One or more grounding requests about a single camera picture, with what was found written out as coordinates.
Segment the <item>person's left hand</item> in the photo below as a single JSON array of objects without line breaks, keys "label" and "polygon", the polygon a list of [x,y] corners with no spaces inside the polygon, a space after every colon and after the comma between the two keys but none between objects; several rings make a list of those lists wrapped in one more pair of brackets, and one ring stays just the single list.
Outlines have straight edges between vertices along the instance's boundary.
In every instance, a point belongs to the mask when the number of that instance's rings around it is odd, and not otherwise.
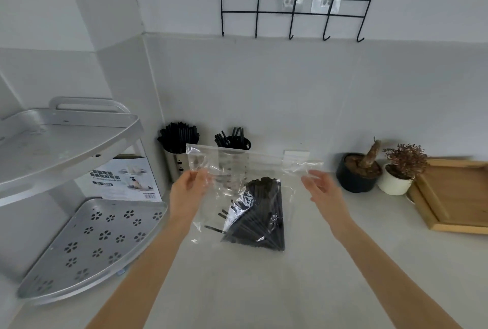
[{"label": "person's left hand", "polygon": [[195,193],[197,171],[187,170],[172,185],[169,195],[169,222],[189,229],[206,195]]}]

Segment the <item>person's right hand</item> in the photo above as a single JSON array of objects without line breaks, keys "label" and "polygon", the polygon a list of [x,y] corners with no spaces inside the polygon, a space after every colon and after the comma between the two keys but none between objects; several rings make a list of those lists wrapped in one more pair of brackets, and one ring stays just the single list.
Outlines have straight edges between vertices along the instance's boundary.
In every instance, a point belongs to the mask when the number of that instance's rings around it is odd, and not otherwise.
[{"label": "person's right hand", "polygon": [[323,175],[325,188],[306,188],[311,201],[316,205],[322,217],[331,229],[340,226],[349,219],[350,214],[340,188],[326,172],[309,170],[306,175]]}]

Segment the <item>clear plastic zip bag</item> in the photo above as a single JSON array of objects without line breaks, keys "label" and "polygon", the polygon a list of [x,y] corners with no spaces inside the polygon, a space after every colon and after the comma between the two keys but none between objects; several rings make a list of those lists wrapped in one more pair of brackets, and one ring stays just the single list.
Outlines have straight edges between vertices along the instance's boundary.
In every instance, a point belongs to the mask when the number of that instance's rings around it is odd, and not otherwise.
[{"label": "clear plastic zip bag", "polygon": [[[186,154],[191,170],[205,168],[212,176],[211,185],[193,219],[189,239],[196,245],[217,244],[222,242],[222,235],[204,229],[203,225],[213,220],[218,206],[227,207],[228,200],[232,197],[221,193],[216,182],[216,177],[219,174],[218,147],[187,144]],[[301,177],[306,175],[309,170],[322,170],[324,163],[320,160],[309,158],[309,155],[303,154],[303,151],[284,153],[281,157],[250,150],[248,150],[248,154],[247,183],[262,177],[277,178],[281,181],[286,242],[286,232],[289,229],[291,218],[298,208],[296,205],[296,191],[298,185],[301,184]]]}]

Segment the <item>person's left forearm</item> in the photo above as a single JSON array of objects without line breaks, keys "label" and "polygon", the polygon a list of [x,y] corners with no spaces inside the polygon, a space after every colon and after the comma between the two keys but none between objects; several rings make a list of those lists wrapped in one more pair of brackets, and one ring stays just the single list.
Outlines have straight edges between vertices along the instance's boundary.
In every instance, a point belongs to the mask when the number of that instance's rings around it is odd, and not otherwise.
[{"label": "person's left forearm", "polygon": [[191,223],[170,218],[85,329],[143,329]]}]

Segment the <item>person's right forearm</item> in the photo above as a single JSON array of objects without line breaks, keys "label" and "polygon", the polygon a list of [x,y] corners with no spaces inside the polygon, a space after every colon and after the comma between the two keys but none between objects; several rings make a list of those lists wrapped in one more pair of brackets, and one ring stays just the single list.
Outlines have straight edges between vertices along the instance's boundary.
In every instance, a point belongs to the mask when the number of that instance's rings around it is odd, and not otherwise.
[{"label": "person's right forearm", "polygon": [[349,215],[326,221],[396,329],[462,329]]}]

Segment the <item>steel utensil holder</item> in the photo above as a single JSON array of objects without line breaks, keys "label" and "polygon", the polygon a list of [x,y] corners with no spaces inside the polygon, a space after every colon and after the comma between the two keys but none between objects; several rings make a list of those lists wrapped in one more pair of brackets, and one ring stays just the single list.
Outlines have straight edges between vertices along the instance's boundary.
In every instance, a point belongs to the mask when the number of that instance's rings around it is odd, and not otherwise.
[{"label": "steel utensil holder", "polygon": [[186,153],[171,153],[166,149],[163,149],[163,153],[166,159],[167,167],[169,170],[171,181],[176,182],[180,176],[190,169],[188,157]]}]

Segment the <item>black-rimmed utensil holder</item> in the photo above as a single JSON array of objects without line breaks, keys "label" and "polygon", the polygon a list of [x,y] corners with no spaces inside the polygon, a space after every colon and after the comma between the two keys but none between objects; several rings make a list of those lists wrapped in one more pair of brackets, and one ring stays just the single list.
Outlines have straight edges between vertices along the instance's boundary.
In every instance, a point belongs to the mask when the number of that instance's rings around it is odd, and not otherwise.
[{"label": "black-rimmed utensil holder", "polygon": [[247,183],[248,150],[218,147],[219,174],[216,182],[226,196],[243,193]]}]

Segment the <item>stump plant in black pot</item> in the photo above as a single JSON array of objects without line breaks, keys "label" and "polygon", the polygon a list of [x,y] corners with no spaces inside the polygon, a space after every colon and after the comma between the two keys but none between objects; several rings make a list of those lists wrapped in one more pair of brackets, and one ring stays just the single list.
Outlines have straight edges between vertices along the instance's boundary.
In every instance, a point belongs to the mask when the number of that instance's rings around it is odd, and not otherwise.
[{"label": "stump plant in black pot", "polygon": [[340,186],[351,193],[365,193],[373,189],[383,174],[382,166],[376,161],[382,141],[374,137],[369,151],[364,153],[347,152],[341,156],[336,169]]}]

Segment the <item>full bunch of black sticks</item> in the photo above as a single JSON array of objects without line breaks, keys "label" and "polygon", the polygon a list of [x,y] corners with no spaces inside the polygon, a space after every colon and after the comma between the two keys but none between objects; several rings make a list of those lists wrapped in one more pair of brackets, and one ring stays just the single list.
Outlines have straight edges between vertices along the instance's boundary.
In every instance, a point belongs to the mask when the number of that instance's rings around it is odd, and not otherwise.
[{"label": "full bunch of black sticks", "polygon": [[184,122],[172,122],[159,133],[157,141],[165,151],[171,154],[186,153],[186,145],[196,145],[200,139],[197,127]]}]

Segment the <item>sparse bunch of black sticks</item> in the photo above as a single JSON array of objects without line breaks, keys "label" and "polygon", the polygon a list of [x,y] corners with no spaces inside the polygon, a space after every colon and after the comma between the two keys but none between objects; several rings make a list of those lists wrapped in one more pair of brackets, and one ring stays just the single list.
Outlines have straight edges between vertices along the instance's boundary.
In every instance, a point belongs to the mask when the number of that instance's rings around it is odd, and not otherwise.
[{"label": "sparse bunch of black sticks", "polygon": [[218,147],[249,150],[251,142],[245,137],[243,127],[234,127],[230,135],[226,135],[224,131],[214,136],[214,141]]}]

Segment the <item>bundle of black bagged sticks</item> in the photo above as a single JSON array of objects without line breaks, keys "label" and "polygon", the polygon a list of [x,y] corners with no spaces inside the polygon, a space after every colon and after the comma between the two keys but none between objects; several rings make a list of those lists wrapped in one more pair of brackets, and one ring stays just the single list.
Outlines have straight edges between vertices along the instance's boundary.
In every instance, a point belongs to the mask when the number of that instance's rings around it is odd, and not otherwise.
[{"label": "bundle of black bagged sticks", "polygon": [[222,235],[222,242],[285,251],[284,209],[281,181],[262,177],[243,186],[228,206],[218,206],[204,229]]}]

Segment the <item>printed cardboard box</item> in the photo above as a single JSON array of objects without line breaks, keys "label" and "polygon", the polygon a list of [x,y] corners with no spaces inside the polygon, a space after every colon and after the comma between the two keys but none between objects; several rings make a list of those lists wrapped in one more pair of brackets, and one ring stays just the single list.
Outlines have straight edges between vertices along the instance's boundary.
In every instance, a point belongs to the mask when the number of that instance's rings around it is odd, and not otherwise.
[{"label": "printed cardboard box", "polygon": [[114,158],[83,177],[90,195],[109,200],[161,202],[146,157]]}]

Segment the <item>reddish plant in white pot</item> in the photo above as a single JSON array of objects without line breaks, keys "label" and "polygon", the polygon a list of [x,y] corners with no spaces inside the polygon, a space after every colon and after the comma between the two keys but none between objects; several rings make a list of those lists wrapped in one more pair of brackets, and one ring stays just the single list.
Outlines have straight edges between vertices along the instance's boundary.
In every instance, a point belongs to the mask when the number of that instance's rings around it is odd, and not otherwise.
[{"label": "reddish plant in white pot", "polygon": [[385,148],[383,153],[387,163],[377,182],[378,188],[388,195],[406,194],[415,178],[426,170],[427,154],[420,145],[410,143]]}]

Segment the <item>silver two-tier corner shelf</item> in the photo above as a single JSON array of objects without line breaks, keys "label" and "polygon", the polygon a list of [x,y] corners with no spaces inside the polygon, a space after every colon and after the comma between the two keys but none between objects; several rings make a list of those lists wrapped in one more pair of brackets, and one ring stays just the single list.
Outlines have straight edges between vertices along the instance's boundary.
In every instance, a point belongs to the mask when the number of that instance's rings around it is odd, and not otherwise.
[{"label": "silver two-tier corner shelf", "polygon": [[[0,209],[55,194],[94,172],[94,180],[119,180],[123,170],[96,169],[130,147],[143,133],[137,115],[100,98],[53,98],[49,108],[22,111],[0,121]],[[167,206],[141,201],[83,201],[27,271],[19,299],[42,305],[103,282],[127,267],[160,230]]]}]

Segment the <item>wooden tray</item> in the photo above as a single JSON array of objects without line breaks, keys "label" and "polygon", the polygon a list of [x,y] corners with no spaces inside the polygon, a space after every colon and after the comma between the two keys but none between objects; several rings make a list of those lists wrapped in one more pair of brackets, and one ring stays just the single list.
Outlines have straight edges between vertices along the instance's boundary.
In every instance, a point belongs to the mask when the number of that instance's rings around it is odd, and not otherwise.
[{"label": "wooden tray", "polygon": [[407,195],[428,229],[488,235],[488,162],[430,158]]}]

